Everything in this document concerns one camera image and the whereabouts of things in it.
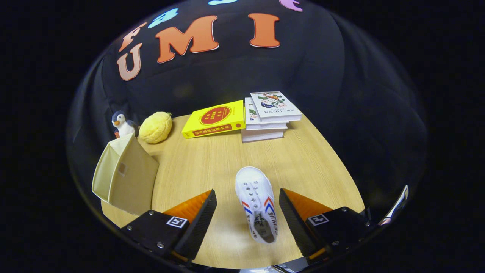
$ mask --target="letter m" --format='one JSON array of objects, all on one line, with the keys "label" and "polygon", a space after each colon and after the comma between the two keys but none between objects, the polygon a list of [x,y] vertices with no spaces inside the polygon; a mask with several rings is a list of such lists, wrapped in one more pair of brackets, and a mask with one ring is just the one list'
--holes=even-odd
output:
[{"label": "letter m", "polygon": [[214,15],[196,19],[187,28],[185,33],[176,27],[170,27],[157,33],[155,37],[160,40],[160,57],[157,60],[158,63],[165,63],[175,58],[175,54],[170,51],[170,46],[178,54],[185,55],[191,40],[193,40],[193,45],[190,47],[190,52],[192,53],[210,51],[218,48],[219,43],[214,41],[214,35],[212,33],[212,24],[216,19],[217,16]]}]

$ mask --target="beige storage box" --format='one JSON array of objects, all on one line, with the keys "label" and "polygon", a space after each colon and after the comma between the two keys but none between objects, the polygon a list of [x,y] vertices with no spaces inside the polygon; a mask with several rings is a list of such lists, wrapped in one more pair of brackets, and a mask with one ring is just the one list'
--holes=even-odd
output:
[{"label": "beige storage box", "polygon": [[108,142],[93,177],[93,193],[126,212],[141,215],[151,209],[158,162],[134,134]]}]

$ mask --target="yellow book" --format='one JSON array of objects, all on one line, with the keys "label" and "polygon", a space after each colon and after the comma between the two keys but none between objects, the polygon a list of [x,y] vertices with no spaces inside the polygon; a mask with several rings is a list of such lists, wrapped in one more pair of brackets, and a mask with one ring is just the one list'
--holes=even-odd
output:
[{"label": "yellow book", "polygon": [[246,128],[243,100],[194,111],[182,129],[185,138]]}]

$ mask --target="yellow plush toy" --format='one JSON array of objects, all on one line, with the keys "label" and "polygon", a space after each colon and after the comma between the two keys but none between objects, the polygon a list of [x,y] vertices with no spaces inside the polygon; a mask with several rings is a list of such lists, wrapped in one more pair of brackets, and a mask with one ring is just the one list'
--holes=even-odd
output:
[{"label": "yellow plush toy", "polygon": [[157,112],[146,118],[140,126],[139,138],[150,144],[165,140],[172,129],[171,116],[171,113]]}]

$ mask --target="wooden table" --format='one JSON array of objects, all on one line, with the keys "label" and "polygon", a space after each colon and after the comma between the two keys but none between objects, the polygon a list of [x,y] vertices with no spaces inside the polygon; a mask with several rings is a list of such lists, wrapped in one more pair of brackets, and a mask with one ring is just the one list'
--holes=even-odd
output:
[{"label": "wooden table", "polygon": [[[214,189],[217,208],[197,257],[201,265],[256,268],[302,257],[279,207],[279,189],[287,188],[330,208],[364,209],[350,174],[325,138],[302,116],[289,123],[283,138],[242,143],[240,131],[185,139],[189,115],[173,118],[169,137],[159,144],[138,140],[159,163],[152,209],[163,212]],[[279,234],[270,245],[255,242],[234,190],[239,169],[262,170],[273,186]],[[137,216],[101,201],[104,215],[123,227]]]}]

